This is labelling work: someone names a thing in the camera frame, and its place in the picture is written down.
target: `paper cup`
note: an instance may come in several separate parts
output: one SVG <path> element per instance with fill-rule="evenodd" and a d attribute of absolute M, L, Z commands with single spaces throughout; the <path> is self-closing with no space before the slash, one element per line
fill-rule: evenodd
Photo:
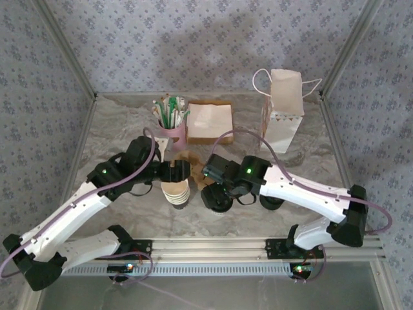
<path fill-rule="evenodd" d="M 168 200 L 175 209 L 183 209 L 188 204 L 190 195 L 188 180 L 181 182 L 161 182 L 161 188 L 166 200 Z"/>

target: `paper bag handle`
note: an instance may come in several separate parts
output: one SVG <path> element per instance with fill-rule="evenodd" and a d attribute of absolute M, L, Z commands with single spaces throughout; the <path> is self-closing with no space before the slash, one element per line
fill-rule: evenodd
<path fill-rule="evenodd" d="M 312 90 L 307 95 L 304 95 L 303 98 L 311 95 L 312 92 L 316 90 L 318 85 L 320 85 L 320 83 L 323 81 L 323 79 L 312 79 L 311 81 L 302 82 L 302 84 L 307 84 L 307 83 L 313 83 L 313 82 L 316 82 L 316 81 L 318 81 L 318 83 L 312 88 Z"/>
<path fill-rule="evenodd" d="M 271 75 L 270 75 L 270 73 L 268 72 L 268 70 L 267 70 L 267 69 L 264 69 L 264 68 L 261 68 L 261 69 L 259 69 L 256 73 L 254 73 L 254 75 L 252 76 L 252 86 L 253 86 L 253 88 L 254 88 L 257 92 L 259 92 L 260 94 L 266 95 L 267 97 L 270 97 L 270 98 L 271 98 L 271 95 L 270 95 L 270 94 L 267 94 L 266 92 L 262 92 L 262 91 L 260 91 L 260 90 L 256 87 L 255 79 L 256 79 L 257 74 L 258 74 L 259 72 L 261 72 L 261 71 L 265 71 L 265 73 L 267 73 L 268 78 L 270 79 L 270 82 L 272 83 Z M 316 81 L 318 81 L 318 83 L 313 87 L 313 89 L 312 89 L 308 94 L 305 94 L 305 95 L 303 96 L 303 98 L 311 95 L 312 92 L 316 90 L 316 88 L 318 87 L 318 85 L 320 85 L 320 83 L 323 81 L 323 79 L 312 79 L 311 81 L 306 81 L 306 82 L 302 82 L 302 83 L 301 83 L 301 84 L 307 84 L 307 83 L 313 83 L 313 82 L 316 82 Z"/>
<path fill-rule="evenodd" d="M 268 75 L 268 78 L 270 79 L 270 82 L 272 83 L 272 79 L 271 79 L 270 73 L 269 73 L 266 69 L 261 68 L 261 69 L 259 69 L 256 73 L 254 73 L 254 75 L 252 76 L 252 86 L 253 86 L 253 88 L 254 88 L 256 91 L 258 91 L 260 94 L 266 95 L 267 97 L 270 97 L 270 98 L 271 98 L 271 95 L 270 95 L 270 94 L 267 94 L 267 93 L 265 93 L 265 92 L 262 92 L 262 91 L 260 91 L 260 90 L 256 87 L 255 79 L 256 79 L 257 74 L 258 74 L 260 71 L 265 71 L 265 72 L 267 73 L 267 75 Z"/>

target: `gift bag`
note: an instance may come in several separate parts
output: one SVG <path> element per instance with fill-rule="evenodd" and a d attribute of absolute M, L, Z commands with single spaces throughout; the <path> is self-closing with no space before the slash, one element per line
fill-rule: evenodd
<path fill-rule="evenodd" d="M 271 94 L 257 89 L 255 77 L 260 71 L 265 71 L 271 82 Z M 273 69 L 270 73 L 259 69 L 252 77 L 252 85 L 260 94 L 265 95 L 265 102 L 261 112 L 261 136 L 265 138 L 277 153 L 285 153 L 303 120 L 303 98 L 310 95 L 322 79 L 302 82 L 301 73 Z M 303 84 L 317 82 L 314 88 L 303 96 Z M 261 144 L 262 150 L 268 150 Z"/>

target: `floral wallpaper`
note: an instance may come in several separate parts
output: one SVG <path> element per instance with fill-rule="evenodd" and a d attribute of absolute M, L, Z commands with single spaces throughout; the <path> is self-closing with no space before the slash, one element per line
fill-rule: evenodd
<path fill-rule="evenodd" d="M 90 100 L 29 0 L 0 1 L 0 240 L 57 207 Z M 6 251 L 0 245 L 0 261 Z M 15 309 L 22 276 L 0 281 Z"/>
<path fill-rule="evenodd" d="M 382 236 L 405 309 L 413 309 L 413 3 L 386 0 L 328 102 L 353 179 L 394 224 Z M 385 219 L 377 212 L 373 227 Z"/>
<path fill-rule="evenodd" d="M 252 90 L 263 67 L 325 78 L 365 0 L 46 2 L 96 92 L 142 92 Z"/>

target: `marble surface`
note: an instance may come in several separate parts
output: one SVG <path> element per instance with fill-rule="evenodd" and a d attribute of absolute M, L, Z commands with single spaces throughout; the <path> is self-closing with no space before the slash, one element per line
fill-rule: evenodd
<path fill-rule="evenodd" d="M 156 95 L 100 95 L 74 188 L 102 161 L 126 150 L 130 141 L 142 135 L 143 127 L 157 131 L 151 113 Z M 185 99 L 224 99 L 233 102 L 234 128 L 258 132 L 264 98 L 259 94 L 190 95 Z M 323 117 L 316 101 L 305 102 L 305 116 L 286 154 L 280 158 L 291 173 L 320 183 L 342 186 L 327 136 Z M 210 145 L 191 145 L 206 161 Z M 228 160 L 241 162 L 243 156 L 253 154 L 270 160 L 268 152 L 258 151 L 258 141 L 248 134 L 235 134 L 232 145 L 219 146 L 216 153 Z M 100 233 L 113 224 L 121 224 L 133 237 L 155 236 L 286 236 L 291 225 L 315 220 L 320 215 L 285 202 L 280 209 L 268 211 L 259 203 L 243 206 L 234 202 L 225 214 L 208 210 L 196 184 L 190 180 L 190 202 L 183 210 L 175 210 L 161 192 L 160 183 L 146 196 L 136 198 L 124 194 L 91 218 L 77 232 L 77 236 Z M 144 192 L 144 185 L 136 185 L 134 192 Z M 252 197 L 243 198 L 244 202 Z"/>

